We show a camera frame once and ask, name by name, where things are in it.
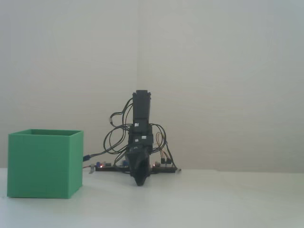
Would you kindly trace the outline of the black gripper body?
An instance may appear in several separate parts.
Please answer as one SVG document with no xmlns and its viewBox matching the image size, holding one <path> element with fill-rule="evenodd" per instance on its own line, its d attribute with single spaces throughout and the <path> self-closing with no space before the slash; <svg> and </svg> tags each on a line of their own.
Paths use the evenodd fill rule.
<svg viewBox="0 0 304 228">
<path fill-rule="evenodd" d="M 129 130 L 129 149 L 132 147 L 146 148 L 149 154 L 152 154 L 153 149 L 153 132 L 152 127 L 148 127 L 145 132 L 135 130 L 135 127 L 130 127 Z"/>
</svg>

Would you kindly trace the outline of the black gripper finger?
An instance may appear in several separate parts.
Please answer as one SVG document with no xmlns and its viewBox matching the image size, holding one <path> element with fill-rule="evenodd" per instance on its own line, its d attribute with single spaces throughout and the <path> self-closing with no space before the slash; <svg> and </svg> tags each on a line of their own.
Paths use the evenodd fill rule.
<svg viewBox="0 0 304 228">
<path fill-rule="evenodd" d="M 144 185 L 147 177 L 150 175 L 150 156 L 145 152 L 140 163 L 140 186 Z"/>
<path fill-rule="evenodd" d="M 137 186 L 145 182 L 145 151 L 143 147 L 131 147 L 126 158 L 129 162 L 130 176 L 134 178 Z"/>
</svg>

